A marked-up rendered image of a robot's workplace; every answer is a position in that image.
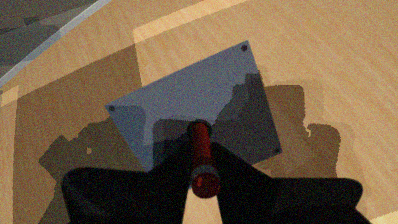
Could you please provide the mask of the grey sloped panel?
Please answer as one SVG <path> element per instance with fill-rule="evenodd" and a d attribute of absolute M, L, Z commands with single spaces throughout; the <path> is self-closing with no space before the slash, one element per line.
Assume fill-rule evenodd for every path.
<path fill-rule="evenodd" d="M 145 172 L 192 141 L 192 125 L 250 165 L 282 153 L 246 40 L 105 104 Z"/>

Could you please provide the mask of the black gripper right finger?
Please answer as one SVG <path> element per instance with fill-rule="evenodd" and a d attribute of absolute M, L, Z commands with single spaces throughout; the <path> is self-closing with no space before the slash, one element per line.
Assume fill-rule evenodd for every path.
<path fill-rule="evenodd" d="M 222 224 L 278 224 L 287 207 L 351 204 L 363 187 L 350 178 L 271 178 L 216 142 L 211 143 L 221 188 Z"/>

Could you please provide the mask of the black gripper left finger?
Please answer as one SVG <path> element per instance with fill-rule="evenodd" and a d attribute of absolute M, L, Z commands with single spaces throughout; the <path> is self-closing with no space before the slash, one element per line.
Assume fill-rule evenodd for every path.
<path fill-rule="evenodd" d="M 185 142 L 149 172 L 78 167 L 61 180 L 70 220 L 75 214 L 183 224 L 194 145 Z"/>

